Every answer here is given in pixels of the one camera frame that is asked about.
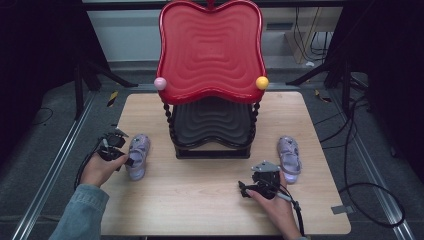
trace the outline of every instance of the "person's left hand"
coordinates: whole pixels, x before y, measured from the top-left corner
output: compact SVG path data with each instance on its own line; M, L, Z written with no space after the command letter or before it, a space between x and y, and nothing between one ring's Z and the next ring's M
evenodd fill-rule
M112 161L103 160L98 153L94 153L84 168L81 176L81 184L90 184L100 187L112 173L122 166L128 159L128 155L120 156Z

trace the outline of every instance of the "red tray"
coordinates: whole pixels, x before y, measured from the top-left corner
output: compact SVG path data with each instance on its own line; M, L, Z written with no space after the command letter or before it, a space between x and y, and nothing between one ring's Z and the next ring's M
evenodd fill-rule
M218 7L191 1L167 4L160 14L162 51L157 77L164 103L177 105L216 96L239 103L259 102L266 76L261 54L262 14L251 1Z

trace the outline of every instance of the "table surface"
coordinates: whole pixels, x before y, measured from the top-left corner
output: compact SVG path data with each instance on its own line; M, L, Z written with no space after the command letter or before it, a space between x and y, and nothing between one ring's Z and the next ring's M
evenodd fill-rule
M303 169L288 189L302 208L305 233L350 232L346 214L331 210L342 202L300 93L265 93L249 159L177 159L162 107L157 94L127 99L118 124L130 136L123 151L138 133L152 144L142 180L129 180L122 169L102 186L110 195L102 235L279 235L261 207L241 197L237 182L253 184L251 167L263 160L279 163L282 135L299 144Z

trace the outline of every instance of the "sleeve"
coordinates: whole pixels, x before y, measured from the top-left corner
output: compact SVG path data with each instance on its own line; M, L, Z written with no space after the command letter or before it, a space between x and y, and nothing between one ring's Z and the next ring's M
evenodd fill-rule
M100 239L100 224L108 200L109 195L100 188L79 185L49 239Z

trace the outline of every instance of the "person's right hand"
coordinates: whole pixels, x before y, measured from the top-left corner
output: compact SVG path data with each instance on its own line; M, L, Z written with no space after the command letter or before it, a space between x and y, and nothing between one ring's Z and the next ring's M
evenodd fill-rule
M280 170L280 183L284 187L287 187L286 179L284 178L283 171ZM267 213L271 222L280 230L283 234L283 238L286 240L298 239L302 237L297 228L296 221L293 216L292 204L278 196L269 200L264 198L260 193L247 190L247 194L250 195Z
M105 161L98 153L94 153L82 172L80 183L100 187L127 159L128 155L122 155L115 160Z

